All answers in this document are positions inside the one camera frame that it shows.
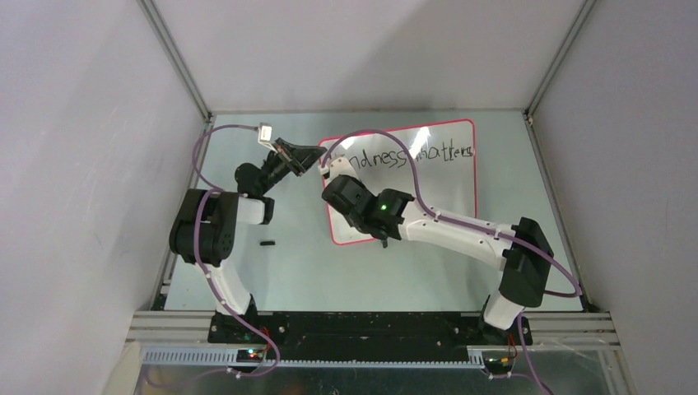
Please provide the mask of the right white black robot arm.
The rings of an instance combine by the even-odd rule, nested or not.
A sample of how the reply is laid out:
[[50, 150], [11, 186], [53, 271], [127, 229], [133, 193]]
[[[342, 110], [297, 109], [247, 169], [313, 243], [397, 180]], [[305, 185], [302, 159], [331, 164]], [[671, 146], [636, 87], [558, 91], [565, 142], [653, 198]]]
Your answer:
[[322, 199], [348, 225], [379, 240], [433, 244], [493, 267], [500, 284], [490, 294], [478, 331], [490, 344], [503, 342], [517, 316], [542, 305], [553, 252], [541, 226], [522, 217], [513, 225], [489, 225], [471, 217], [448, 217], [422, 208], [410, 193], [385, 189], [374, 195], [349, 175], [333, 179]]

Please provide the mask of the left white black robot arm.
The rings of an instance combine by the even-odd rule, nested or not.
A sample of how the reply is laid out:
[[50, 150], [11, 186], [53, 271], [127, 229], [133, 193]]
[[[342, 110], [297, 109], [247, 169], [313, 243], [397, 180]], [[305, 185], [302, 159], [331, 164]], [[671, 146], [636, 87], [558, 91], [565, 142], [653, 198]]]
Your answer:
[[233, 315], [228, 331], [239, 342], [256, 339], [260, 321], [247, 312], [253, 296], [240, 277], [227, 276], [221, 268], [234, 248], [236, 228], [269, 224], [275, 201], [266, 193], [289, 174], [305, 174], [326, 152], [322, 146], [296, 145], [278, 138], [260, 166], [243, 163], [236, 168], [236, 191], [191, 188], [184, 195], [170, 231], [170, 251], [201, 268], [212, 287], [216, 311]]

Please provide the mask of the pink framed whiteboard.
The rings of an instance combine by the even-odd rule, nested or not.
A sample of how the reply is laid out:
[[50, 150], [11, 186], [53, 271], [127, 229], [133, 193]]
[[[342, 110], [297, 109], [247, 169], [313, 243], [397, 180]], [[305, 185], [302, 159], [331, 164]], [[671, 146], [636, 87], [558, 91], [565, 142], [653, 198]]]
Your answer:
[[475, 124], [463, 118], [388, 129], [400, 140], [362, 133], [342, 141], [331, 157], [345, 156], [361, 182], [378, 195], [386, 188], [416, 196], [410, 159], [415, 161], [422, 199], [434, 210], [477, 216]]

